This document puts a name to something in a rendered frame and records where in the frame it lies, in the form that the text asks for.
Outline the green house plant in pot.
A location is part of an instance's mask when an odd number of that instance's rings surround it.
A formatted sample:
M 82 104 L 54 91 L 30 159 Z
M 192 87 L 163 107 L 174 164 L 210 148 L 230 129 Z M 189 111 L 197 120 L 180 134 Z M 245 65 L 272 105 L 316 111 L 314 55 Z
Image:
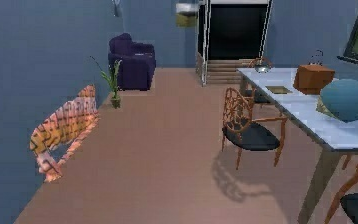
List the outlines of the green house plant in pot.
M 91 56 L 91 59 L 95 62 L 96 66 L 100 70 L 101 77 L 108 83 L 111 93 L 110 102 L 112 106 L 117 109 L 121 106 L 121 98 L 118 95 L 119 85 L 118 85 L 118 72 L 121 65 L 121 60 L 116 60 L 112 66 L 109 66 L 109 71 L 104 72 L 102 67 L 96 61 L 96 59 Z

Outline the orange lattice chair black seat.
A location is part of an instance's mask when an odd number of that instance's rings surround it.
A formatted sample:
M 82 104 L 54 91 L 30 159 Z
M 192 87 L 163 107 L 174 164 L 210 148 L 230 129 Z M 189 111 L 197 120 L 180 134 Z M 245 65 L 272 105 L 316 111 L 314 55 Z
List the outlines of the orange lattice chair black seat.
M 222 145 L 230 141 L 238 147 L 235 169 L 239 169 L 241 155 L 248 151 L 275 151 L 273 166 L 279 163 L 285 143 L 285 131 L 287 118 L 277 116 L 270 118 L 253 118 L 254 99 L 243 96 L 235 88 L 229 87 L 224 94 L 224 106 L 222 114 Z M 279 122 L 280 136 L 276 137 L 263 123 Z
M 272 68 L 271 62 L 264 57 L 260 57 L 260 58 L 251 60 L 248 67 L 254 68 L 254 66 L 257 64 L 267 64 L 267 65 L 270 65 Z M 264 95 L 262 95 L 259 91 L 257 91 L 254 87 L 246 88 L 246 90 L 244 91 L 244 96 L 252 97 L 254 99 L 254 103 L 260 104 L 261 106 L 270 104 L 270 101 Z
M 358 193 L 348 194 L 348 191 L 358 183 L 358 164 L 354 175 L 343 184 L 335 194 L 330 208 L 324 220 L 324 224 L 329 224 L 331 218 L 339 207 L 342 207 L 347 217 L 353 224 L 358 224 Z

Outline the framed landscape picture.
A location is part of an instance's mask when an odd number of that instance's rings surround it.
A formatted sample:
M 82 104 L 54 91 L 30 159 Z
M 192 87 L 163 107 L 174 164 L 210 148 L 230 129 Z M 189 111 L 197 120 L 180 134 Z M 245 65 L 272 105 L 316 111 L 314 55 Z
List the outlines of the framed landscape picture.
M 197 23 L 198 4 L 197 3 L 177 3 L 176 4 L 176 25 L 187 28 L 194 27 Z

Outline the flat olive green book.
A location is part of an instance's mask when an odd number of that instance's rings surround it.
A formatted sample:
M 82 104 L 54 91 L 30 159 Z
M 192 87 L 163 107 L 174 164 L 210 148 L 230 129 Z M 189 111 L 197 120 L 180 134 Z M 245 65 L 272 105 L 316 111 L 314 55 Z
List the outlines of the flat olive green book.
M 288 94 L 292 93 L 291 90 L 287 89 L 284 86 L 266 86 L 266 88 L 271 91 L 273 94 Z

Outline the white dining table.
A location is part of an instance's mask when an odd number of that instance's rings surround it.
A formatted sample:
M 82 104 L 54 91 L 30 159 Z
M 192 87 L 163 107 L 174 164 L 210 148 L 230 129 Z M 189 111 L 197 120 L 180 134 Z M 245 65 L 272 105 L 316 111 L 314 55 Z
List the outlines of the white dining table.
M 298 215 L 298 224 L 308 224 L 342 156 L 358 155 L 358 120 L 344 123 L 316 111 L 318 97 L 304 95 L 293 87 L 295 68 L 273 68 L 258 73 L 254 68 L 238 68 L 240 91 L 250 83 L 323 150 L 315 166 L 307 194 Z M 284 86 L 288 94 L 273 94 L 266 86 Z

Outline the brown box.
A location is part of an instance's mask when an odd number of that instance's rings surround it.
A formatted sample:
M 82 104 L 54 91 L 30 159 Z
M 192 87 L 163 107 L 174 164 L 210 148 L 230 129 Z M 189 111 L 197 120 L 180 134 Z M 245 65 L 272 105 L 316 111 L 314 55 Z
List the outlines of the brown box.
M 299 65 L 293 87 L 305 95 L 319 95 L 334 78 L 335 71 L 322 65 Z

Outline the olive green cloth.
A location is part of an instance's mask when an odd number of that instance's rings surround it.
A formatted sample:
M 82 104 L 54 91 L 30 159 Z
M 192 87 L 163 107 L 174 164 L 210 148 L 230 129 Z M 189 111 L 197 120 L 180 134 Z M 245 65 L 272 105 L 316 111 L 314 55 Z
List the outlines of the olive green cloth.
M 317 101 L 317 107 L 316 110 L 322 114 L 325 114 L 327 116 L 330 116 L 332 118 L 334 118 L 334 115 L 327 109 L 327 107 L 324 105 L 321 97 L 318 97 L 318 101 Z

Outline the blue round ball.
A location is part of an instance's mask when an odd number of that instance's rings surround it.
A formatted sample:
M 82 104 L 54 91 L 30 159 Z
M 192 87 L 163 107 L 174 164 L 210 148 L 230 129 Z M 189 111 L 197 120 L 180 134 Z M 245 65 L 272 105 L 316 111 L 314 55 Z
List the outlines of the blue round ball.
M 337 119 L 346 123 L 358 120 L 357 80 L 335 80 L 321 90 L 320 98 Z

